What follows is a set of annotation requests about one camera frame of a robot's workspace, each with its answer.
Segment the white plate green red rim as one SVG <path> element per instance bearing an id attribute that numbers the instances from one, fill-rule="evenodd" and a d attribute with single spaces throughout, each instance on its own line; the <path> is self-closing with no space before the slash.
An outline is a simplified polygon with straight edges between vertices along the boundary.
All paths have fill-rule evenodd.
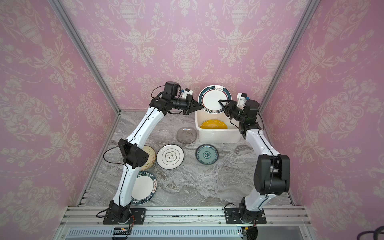
<path id="1" fill-rule="evenodd" d="M 203 110 L 210 114 L 219 114 L 224 111 L 218 100 L 232 100 L 229 90 L 220 85 L 205 87 L 198 97 L 198 102 L 204 106 Z"/>

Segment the yellow polka dot plate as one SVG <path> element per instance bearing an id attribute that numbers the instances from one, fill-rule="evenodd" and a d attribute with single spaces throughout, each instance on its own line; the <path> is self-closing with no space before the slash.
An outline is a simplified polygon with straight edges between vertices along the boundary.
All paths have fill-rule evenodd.
<path id="1" fill-rule="evenodd" d="M 201 129 L 227 129 L 228 126 L 221 120 L 206 120 L 200 125 Z"/>

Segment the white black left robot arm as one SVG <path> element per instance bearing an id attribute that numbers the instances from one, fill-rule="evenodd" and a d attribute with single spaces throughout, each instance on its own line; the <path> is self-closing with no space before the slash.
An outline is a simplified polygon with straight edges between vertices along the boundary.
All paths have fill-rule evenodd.
<path id="1" fill-rule="evenodd" d="M 180 110 L 183 115 L 189 115 L 202 108 L 203 105 L 194 100 L 190 91 L 182 90 L 176 82 L 166 82 L 164 90 L 152 98 L 139 125 L 126 139 L 120 139 L 118 142 L 124 168 L 117 192 L 106 209 L 104 225 L 134 222 L 130 211 L 132 192 L 139 171 L 149 158 L 143 147 L 156 125 L 173 109 Z"/>

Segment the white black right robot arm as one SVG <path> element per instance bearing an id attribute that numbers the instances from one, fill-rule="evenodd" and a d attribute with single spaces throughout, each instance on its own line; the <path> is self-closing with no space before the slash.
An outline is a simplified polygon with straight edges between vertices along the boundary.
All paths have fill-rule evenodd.
<path id="1" fill-rule="evenodd" d="M 243 223 L 262 223 L 263 208 L 268 201 L 287 193 L 290 189 L 291 161 L 269 143 L 257 118 L 260 104 L 246 100 L 243 108 L 234 100 L 219 100 L 225 115 L 239 122 L 239 132 L 251 145 L 258 159 L 254 172 L 254 189 L 239 203 L 239 215 Z"/>

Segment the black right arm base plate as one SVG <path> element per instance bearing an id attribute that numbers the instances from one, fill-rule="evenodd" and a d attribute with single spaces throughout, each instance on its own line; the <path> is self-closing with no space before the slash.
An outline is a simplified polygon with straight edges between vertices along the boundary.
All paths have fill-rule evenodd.
<path id="1" fill-rule="evenodd" d="M 250 212 L 248 210 L 239 210 L 237 208 L 223 208 L 227 224 L 256 224 L 263 225 L 267 223 L 264 211 Z"/>

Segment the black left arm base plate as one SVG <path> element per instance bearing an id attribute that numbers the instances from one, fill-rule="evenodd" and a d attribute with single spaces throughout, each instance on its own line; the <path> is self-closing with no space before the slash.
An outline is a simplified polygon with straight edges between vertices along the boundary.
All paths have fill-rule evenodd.
<path id="1" fill-rule="evenodd" d="M 104 217 L 104 225 L 143 225 L 146 217 L 145 208 L 133 208 L 123 210 L 122 213 L 117 213 L 108 209 Z"/>

